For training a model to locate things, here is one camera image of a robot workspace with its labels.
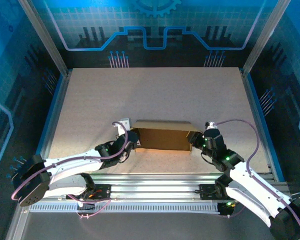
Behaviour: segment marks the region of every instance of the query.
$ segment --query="box flap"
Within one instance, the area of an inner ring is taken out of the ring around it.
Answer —
[[[158,129],[158,130],[178,130],[188,132],[198,132],[198,130],[188,121],[152,121],[138,120],[132,124],[134,129]]]

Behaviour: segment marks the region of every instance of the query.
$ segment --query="metal rail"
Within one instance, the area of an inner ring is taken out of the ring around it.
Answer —
[[[266,46],[269,38],[274,33],[276,26],[278,25],[282,15],[285,13],[286,8],[288,7],[291,0],[278,0],[275,5],[271,15],[269,16],[262,32],[260,33],[250,55],[248,56],[244,66],[243,66],[243,76],[247,77],[259,58],[262,50]]]
[[[45,46],[46,50],[48,51],[49,55],[51,56],[54,64],[60,71],[63,77],[68,75],[68,68],[62,59],[54,41],[52,40],[44,22],[42,21],[41,17],[39,16],[38,11],[36,10],[34,4],[31,0],[18,0],[21,7],[23,8],[25,14],[29,18],[34,30],[38,34],[39,38],[41,39],[43,45]]]
[[[206,213],[218,214],[217,204],[228,200],[200,200],[195,190],[200,184],[214,184],[221,174],[95,174],[96,184],[111,185],[112,203],[106,212],[116,213]],[[276,189],[289,195],[285,182],[272,174],[261,174]],[[77,203],[65,198],[45,198],[33,204],[30,212],[72,213]]]

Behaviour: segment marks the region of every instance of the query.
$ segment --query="robotic arm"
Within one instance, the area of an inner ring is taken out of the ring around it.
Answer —
[[[227,149],[214,122],[206,123],[204,133],[189,135],[188,141],[223,172],[215,181],[219,197],[230,197],[242,203],[270,228],[275,239],[300,238],[300,199],[292,200],[272,187],[249,167],[249,161],[244,162],[240,155]]]
[[[26,207],[51,196],[74,195],[82,200],[94,196],[99,189],[86,172],[124,162],[137,146],[137,134],[126,131],[120,122],[115,124],[124,129],[124,134],[87,152],[54,159],[32,156],[13,174],[11,180],[15,191],[11,198]]]
[[[73,195],[85,201],[100,199],[93,179],[86,172],[108,168],[123,163],[130,151],[137,147],[138,135],[126,131],[115,141],[100,144],[87,152],[71,157],[42,159],[34,155],[12,176],[15,188],[11,198],[21,207],[32,205],[43,198]],[[270,229],[277,240],[300,238],[300,199],[292,200],[260,177],[249,161],[227,149],[223,136],[214,122],[206,123],[204,133],[188,136],[195,148],[212,159],[212,164],[223,172],[215,181],[218,197],[229,197],[242,203],[255,213]]]

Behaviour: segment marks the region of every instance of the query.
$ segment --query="gray floor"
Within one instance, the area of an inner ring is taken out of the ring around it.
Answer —
[[[245,209],[232,219],[195,213],[31,213],[23,240],[273,240]]]

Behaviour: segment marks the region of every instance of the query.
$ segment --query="brown cardboard box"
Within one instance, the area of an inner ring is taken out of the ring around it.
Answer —
[[[190,153],[191,144],[187,135],[198,130],[187,121],[149,121],[138,120],[132,125],[138,133],[141,146],[136,152],[176,152]]]

